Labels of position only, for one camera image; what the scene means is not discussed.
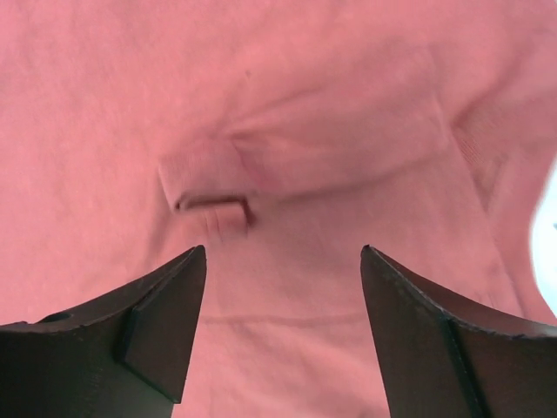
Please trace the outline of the salmon pink t shirt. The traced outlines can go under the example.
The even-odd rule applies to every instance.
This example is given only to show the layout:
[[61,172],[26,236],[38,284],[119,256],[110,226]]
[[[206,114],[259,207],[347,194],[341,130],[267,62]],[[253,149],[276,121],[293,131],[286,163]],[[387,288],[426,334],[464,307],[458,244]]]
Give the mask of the salmon pink t shirt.
[[178,417],[385,417],[371,245],[554,324],[553,1],[4,1],[1,320],[202,245]]

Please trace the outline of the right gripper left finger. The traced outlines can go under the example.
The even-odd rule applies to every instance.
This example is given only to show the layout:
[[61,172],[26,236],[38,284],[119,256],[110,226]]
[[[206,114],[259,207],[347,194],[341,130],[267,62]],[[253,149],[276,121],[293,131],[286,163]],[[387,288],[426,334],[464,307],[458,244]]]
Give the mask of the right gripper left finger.
[[2,416],[171,416],[204,290],[205,250],[196,246],[84,304],[3,325]]

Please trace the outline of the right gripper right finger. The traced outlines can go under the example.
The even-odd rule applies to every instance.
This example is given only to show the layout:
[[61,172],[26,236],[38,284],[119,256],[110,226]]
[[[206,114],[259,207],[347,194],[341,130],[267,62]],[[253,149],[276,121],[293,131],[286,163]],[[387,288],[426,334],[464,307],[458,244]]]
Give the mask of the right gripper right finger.
[[556,328],[503,313],[374,247],[360,272],[392,417],[554,417]]

